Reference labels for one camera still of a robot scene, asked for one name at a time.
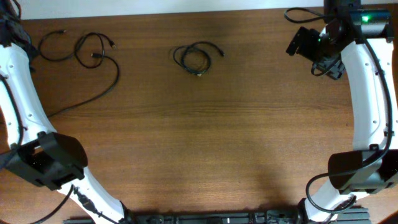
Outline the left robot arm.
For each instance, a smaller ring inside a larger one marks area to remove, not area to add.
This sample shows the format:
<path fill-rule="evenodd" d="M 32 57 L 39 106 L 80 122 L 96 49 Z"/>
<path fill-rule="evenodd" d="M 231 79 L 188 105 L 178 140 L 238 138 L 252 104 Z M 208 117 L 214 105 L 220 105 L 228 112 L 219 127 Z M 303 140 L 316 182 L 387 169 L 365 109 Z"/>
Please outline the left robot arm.
<path fill-rule="evenodd" d="M 94 178 L 80 142 L 60 134 L 41 105 L 30 62 L 38 55 L 17 1 L 1 1 L 1 112 L 9 151 L 1 168 L 72 199 L 94 223 L 134 223 L 133 214 Z"/>

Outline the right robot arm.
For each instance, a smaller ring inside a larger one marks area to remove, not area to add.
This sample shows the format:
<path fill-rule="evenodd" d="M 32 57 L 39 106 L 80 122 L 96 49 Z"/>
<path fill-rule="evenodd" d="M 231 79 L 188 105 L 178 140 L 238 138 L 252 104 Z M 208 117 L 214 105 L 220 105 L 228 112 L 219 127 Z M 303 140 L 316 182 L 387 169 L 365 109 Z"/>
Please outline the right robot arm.
<path fill-rule="evenodd" d="M 347 74 L 354 113 L 353 150 L 333 154 L 325 183 L 306 191 L 295 211 L 269 211 L 277 223 L 368 223 L 355 203 L 397 185 L 397 98 L 392 72 L 394 31 L 386 9 L 366 9 L 360 1 L 325 1 L 322 31 L 300 29 L 287 48 L 312 63 L 311 73 L 334 80 Z"/>

